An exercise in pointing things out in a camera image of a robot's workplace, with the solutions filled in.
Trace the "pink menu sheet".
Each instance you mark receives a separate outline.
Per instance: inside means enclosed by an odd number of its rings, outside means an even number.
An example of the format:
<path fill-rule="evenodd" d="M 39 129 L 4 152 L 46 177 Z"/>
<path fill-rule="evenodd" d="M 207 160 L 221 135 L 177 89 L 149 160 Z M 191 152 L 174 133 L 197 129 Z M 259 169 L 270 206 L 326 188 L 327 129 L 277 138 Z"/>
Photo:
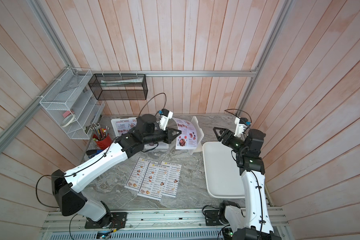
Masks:
<path fill-rule="evenodd" d="M 187 120 L 174 118 L 178 130 L 182 133 L 176 138 L 176 150 L 194 150 L 198 145 L 198 135 L 195 126 Z"/>

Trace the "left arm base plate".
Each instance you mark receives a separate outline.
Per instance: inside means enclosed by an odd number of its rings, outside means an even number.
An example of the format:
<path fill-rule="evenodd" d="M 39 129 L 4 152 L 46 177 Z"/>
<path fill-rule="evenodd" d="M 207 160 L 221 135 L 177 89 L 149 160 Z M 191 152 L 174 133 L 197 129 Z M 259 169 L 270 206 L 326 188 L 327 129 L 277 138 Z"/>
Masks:
<path fill-rule="evenodd" d="M 127 212 L 111 212 L 107 213 L 97 222 L 87 218 L 85 229 L 122 229 L 126 225 Z"/>

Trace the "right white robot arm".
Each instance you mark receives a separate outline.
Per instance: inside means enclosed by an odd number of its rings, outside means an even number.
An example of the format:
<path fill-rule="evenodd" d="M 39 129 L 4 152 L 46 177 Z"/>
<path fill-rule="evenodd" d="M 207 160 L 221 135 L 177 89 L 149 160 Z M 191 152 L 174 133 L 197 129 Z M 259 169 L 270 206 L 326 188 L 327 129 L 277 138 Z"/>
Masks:
<path fill-rule="evenodd" d="M 270 221 L 265 193 L 265 166 L 260 157 L 265 133 L 249 129 L 244 140 L 223 128 L 214 127 L 219 142 L 236 154 L 234 161 L 239 168 L 245 190 L 245 213 L 230 201 L 220 204 L 219 218 L 232 230 L 232 240 L 280 240 Z"/>

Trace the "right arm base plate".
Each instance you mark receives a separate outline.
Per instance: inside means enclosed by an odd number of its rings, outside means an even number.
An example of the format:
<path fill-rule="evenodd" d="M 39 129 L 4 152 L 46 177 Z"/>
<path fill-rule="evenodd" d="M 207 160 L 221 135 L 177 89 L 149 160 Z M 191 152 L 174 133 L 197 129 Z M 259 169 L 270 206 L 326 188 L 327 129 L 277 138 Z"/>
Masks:
<path fill-rule="evenodd" d="M 226 206 L 222 210 L 207 206 L 202 209 L 207 226 L 232 225 L 242 228 L 245 224 L 245 217 L 241 208 Z"/>

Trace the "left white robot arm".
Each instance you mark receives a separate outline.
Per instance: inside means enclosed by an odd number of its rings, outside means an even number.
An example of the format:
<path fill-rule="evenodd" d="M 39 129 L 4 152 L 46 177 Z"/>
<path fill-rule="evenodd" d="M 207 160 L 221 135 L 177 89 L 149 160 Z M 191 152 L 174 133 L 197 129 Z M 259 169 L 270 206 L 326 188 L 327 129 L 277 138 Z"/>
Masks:
<path fill-rule="evenodd" d="M 159 119 L 151 114 L 137 117 L 136 126 L 112 140 L 111 145 L 101 153 L 71 170 L 52 173 L 53 196 L 63 216 L 82 215 L 100 228 L 112 222 L 113 215 L 108 206 L 86 197 L 82 191 L 113 166 L 143 151 L 145 145 L 170 144 L 182 133 L 167 126 L 173 112 L 162 109 L 159 114 Z"/>

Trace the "old dim sum menu sheet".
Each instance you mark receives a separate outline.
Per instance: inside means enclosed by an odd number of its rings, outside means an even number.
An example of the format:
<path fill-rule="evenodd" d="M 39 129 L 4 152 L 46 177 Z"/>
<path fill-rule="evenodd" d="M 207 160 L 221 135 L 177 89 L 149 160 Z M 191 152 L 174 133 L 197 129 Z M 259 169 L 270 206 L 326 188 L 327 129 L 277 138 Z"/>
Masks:
<path fill-rule="evenodd" d="M 178 163 L 171 163 L 164 161 L 161 161 L 161 165 L 170 168 L 167 174 L 168 176 L 166 183 L 164 184 L 165 190 L 163 192 L 163 195 L 167 197 L 175 198 L 180 181 L 182 165 Z"/>

